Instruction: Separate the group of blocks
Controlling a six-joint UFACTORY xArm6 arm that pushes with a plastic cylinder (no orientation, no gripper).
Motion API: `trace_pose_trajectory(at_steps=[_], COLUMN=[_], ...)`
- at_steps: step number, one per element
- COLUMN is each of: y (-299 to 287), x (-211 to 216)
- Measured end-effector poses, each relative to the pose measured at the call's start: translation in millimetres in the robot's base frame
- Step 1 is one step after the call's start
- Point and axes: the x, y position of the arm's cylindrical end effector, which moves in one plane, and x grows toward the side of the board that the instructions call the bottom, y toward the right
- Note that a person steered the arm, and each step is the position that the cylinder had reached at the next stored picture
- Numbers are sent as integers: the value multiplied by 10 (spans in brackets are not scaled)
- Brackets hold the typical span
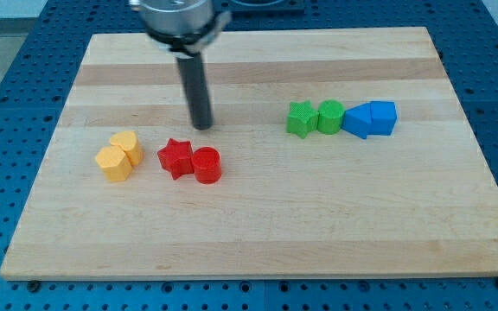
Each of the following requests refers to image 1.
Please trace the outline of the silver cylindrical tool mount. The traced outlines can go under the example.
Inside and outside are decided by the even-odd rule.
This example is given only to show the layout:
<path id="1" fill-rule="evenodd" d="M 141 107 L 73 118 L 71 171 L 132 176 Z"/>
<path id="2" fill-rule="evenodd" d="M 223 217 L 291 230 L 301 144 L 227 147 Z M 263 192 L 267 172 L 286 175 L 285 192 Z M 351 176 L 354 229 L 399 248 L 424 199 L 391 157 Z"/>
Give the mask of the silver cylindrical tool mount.
<path id="1" fill-rule="evenodd" d="M 158 48 L 180 59 L 200 54 L 232 21 L 232 12 L 217 12 L 211 0 L 130 0 L 129 5 Z"/>

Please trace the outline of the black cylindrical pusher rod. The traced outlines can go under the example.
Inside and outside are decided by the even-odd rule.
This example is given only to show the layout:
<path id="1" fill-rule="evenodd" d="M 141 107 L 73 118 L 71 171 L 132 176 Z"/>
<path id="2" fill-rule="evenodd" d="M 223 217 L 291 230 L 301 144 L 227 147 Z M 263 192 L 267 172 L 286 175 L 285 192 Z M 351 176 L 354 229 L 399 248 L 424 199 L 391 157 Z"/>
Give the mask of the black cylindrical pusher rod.
<path id="1" fill-rule="evenodd" d="M 214 124 L 205 67 L 201 54 L 176 63 L 182 82 L 191 124 L 197 130 L 208 130 Z"/>

